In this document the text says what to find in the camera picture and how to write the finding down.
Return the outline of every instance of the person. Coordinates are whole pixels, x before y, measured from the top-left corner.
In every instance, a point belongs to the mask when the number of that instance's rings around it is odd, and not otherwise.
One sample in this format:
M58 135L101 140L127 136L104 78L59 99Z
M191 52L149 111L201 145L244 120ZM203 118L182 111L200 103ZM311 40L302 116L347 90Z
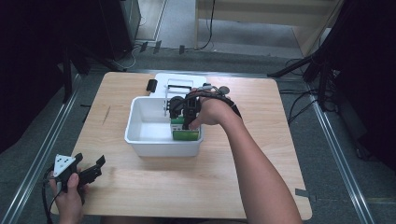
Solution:
M227 134L248 223L302 223L286 183L251 137L242 119L220 100L202 98L201 102L201 112L190 124L190 129L201 124L220 125ZM61 223L77 223L82 218L77 184L78 176L70 176L68 193L56 199Z

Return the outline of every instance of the wooden desk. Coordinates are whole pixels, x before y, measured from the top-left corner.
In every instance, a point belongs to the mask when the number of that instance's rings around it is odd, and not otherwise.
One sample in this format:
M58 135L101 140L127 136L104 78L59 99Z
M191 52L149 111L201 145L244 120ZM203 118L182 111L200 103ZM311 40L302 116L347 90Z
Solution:
M97 92L73 155L84 170L105 155L102 175L91 184L87 215L245 218L233 156L220 126L205 126L193 158L140 158L124 141L132 100L148 95L154 75L108 73ZM278 88L272 79L207 77L228 86L253 138L285 179L302 219L312 216Z
M217 0L214 20L293 26L302 54L315 50L326 28L332 27L343 0ZM195 47L199 19L210 20L213 0L195 0Z

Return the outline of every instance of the hand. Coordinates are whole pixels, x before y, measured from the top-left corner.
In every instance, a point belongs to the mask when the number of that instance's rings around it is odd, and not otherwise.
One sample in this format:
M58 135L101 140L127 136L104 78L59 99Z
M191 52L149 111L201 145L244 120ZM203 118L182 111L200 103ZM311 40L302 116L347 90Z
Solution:
M217 99L200 97L201 112L190 124L190 129L197 129L201 124L223 126L228 121L241 120L224 102Z
M67 182L67 193L61 192L56 197L55 202L58 206L60 223L79 223L83 217L82 202L78 194L78 174L72 174ZM58 194L54 179L49 182L54 197Z

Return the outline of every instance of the person's left hand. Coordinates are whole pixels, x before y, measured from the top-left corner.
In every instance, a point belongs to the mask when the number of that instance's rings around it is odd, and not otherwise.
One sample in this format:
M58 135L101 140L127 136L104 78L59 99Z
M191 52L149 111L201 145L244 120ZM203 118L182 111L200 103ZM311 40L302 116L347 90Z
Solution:
M77 191L78 181L78 174L70 175L67 182L67 193L61 192L55 199L59 210L60 223L79 223L83 217L82 201ZM55 180L51 179L49 184L55 197L58 193Z

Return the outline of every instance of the metal track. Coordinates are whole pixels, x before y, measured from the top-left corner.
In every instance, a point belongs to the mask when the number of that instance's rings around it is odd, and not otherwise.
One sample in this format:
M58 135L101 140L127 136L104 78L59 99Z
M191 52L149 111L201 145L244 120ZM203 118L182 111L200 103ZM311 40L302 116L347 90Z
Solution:
M74 80L74 91L72 92L71 97L69 100L62 105L55 121L52 123L51 128L49 129L49 133L47 134L46 139L44 140L41 148L37 152L35 156L35 160L33 161L32 165L29 168L29 171L26 173L25 178L22 180L21 184L19 185L16 194L14 195L14 199L11 202L5 216L3 217L2 224L8 223L17 223L18 218L21 215L23 207L26 205L29 196L35 187L35 182L39 178L46 160L51 153L52 147L61 131L62 127L64 126L64 121L67 119L69 112L73 106L73 103L76 100L79 85L81 82L80 75L76 75Z
M307 88L309 90L313 89L309 84L307 84ZM310 98L311 101L316 100L315 96L313 95L311 95ZM346 185L346 189L349 193L350 199L353 205L355 206L359 220L361 221L361 223L367 223L367 224L375 223L373 215L361 192L361 187L359 187L359 184L355 176L350 170L350 167L347 163L347 159L344 156L343 149L338 143L337 137L334 131L332 130L332 125L330 124L330 121L326 113L322 112L318 103L314 103L313 106L315 112L317 113L318 120L323 129L323 132L329 143L330 149L332 150L332 155L334 156L335 163L337 164L338 170L340 171L341 177L343 178L344 183Z

